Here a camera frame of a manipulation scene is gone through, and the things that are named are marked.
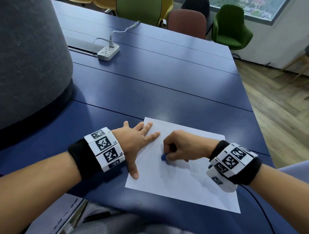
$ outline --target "pink chair back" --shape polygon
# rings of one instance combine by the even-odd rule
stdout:
[[[172,10],[167,21],[167,29],[193,37],[205,39],[205,16],[194,10]]]

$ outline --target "paper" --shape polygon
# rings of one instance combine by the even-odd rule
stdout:
[[[189,162],[177,160],[169,164],[161,161],[163,140],[174,130],[184,130],[217,140],[224,140],[223,135],[147,117],[144,122],[145,124],[153,122],[148,134],[160,131],[161,135],[139,152],[136,159],[139,179],[134,180],[129,174],[125,184],[126,188],[240,213],[237,193],[222,191],[206,175],[210,164],[207,158]]]

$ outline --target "white power strip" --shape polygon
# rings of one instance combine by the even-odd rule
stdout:
[[[119,45],[117,44],[114,44],[114,47],[110,47],[109,45],[105,46],[98,52],[98,59],[110,61],[118,51]]]

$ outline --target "white wall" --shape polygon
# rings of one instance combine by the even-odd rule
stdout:
[[[249,45],[242,50],[232,51],[242,59],[282,68],[309,45],[309,0],[290,0],[273,26],[245,20],[253,32]],[[291,67],[297,72],[302,63]]]

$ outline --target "black wristband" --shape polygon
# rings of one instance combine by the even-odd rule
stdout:
[[[220,141],[214,151],[212,152],[210,156],[210,161],[213,160],[216,156],[218,156],[219,153],[221,153],[227,146],[229,146],[229,143],[225,140]],[[255,178],[257,175],[260,167],[262,165],[261,159],[258,157],[255,157],[251,160],[250,163],[248,163],[247,166],[244,167],[239,173],[236,175],[233,175],[229,178],[227,178],[225,175],[223,175],[220,171],[218,171],[222,176],[227,178],[229,181],[231,181],[234,184],[243,184],[243,185],[249,185],[251,181]]]
[[[70,155],[75,160],[79,173],[83,180],[89,179],[102,168],[90,149],[87,141],[83,138],[68,147]]]

